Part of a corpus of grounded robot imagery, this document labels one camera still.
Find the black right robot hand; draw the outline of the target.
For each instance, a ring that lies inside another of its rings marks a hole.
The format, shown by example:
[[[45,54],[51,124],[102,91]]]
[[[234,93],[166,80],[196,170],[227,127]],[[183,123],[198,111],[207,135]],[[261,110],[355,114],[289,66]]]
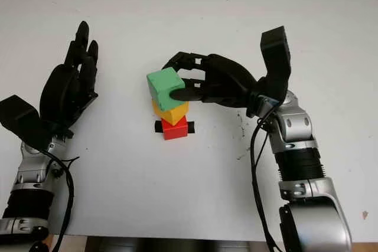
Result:
[[[170,92],[179,101],[216,103],[225,107],[247,108],[256,79],[239,63],[226,57],[209,54],[176,53],[163,68],[175,71],[201,70],[205,79],[184,78],[185,87]]]

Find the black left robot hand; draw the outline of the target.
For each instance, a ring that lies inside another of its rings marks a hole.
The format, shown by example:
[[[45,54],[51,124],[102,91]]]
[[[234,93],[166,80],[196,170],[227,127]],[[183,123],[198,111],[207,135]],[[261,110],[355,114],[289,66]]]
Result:
[[[72,138],[71,126],[98,97],[97,59],[98,43],[89,41],[89,25],[82,21],[64,63],[54,68],[41,94],[40,118],[53,136]]]

